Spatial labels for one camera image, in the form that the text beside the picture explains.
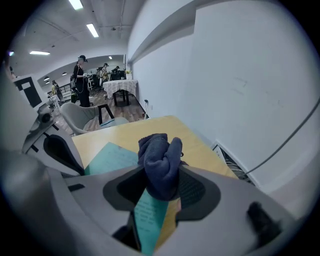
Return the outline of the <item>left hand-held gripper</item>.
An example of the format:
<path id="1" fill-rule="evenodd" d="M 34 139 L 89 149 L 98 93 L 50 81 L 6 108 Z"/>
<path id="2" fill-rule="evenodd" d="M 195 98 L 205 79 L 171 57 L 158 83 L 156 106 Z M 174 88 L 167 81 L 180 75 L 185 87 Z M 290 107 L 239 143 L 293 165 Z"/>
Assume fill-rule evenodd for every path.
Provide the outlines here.
<path id="1" fill-rule="evenodd" d="M 48 96 L 32 75 L 11 79 L 3 75 L 3 153 L 21 152 L 27 137 L 52 123 Z M 72 139 L 51 134 L 43 149 L 55 163 L 84 176 L 85 170 Z"/>

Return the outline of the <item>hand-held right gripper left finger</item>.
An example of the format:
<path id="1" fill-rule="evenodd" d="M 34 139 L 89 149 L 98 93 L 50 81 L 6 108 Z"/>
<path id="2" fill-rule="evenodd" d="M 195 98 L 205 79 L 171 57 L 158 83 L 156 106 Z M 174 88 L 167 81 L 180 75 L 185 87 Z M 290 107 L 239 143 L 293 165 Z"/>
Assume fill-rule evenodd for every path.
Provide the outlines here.
<path id="1" fill-rule="evenodd" d="M 64 178 L 46 169 L 62 224 L 65 252 L 141 252 L 135 207 L 147 182 L 141 166 Z"/>

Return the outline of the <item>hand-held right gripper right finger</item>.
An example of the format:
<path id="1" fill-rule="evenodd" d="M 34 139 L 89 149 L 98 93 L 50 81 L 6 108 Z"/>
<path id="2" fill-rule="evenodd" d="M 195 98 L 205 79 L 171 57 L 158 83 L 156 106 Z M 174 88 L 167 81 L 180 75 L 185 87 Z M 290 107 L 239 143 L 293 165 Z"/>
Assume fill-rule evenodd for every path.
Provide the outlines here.
<path id="1" fill-rule="evenodd" d="M 157 256 L 271 256 L 292 235 L 294 217 L 245 181 L 182 165 L 176 229 Z"/>

